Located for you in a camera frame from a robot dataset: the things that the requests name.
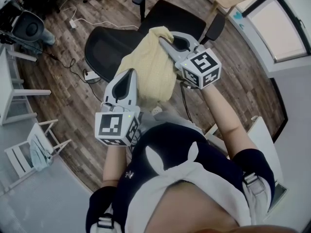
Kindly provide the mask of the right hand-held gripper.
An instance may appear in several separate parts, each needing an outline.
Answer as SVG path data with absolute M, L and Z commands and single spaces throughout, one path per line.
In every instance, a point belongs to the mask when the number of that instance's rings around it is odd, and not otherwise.
M 220 79 L 222 64 L 210 48 L 199 45 L 190 34 L 172 32 L 172 35 L 172 43 L 164 37 L 159 38 L 159 43 L 173 59 L 183 79 L 199 89 Z

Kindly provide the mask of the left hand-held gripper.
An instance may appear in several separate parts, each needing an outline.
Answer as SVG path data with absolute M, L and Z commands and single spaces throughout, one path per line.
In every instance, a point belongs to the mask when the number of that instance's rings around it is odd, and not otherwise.
M 131 68 L 118 74 L 106 87 L 101 111 L 95 114 L 95 138 L 107 146 L 130 146 L 140 125 L 136 105 L 137 72 Z

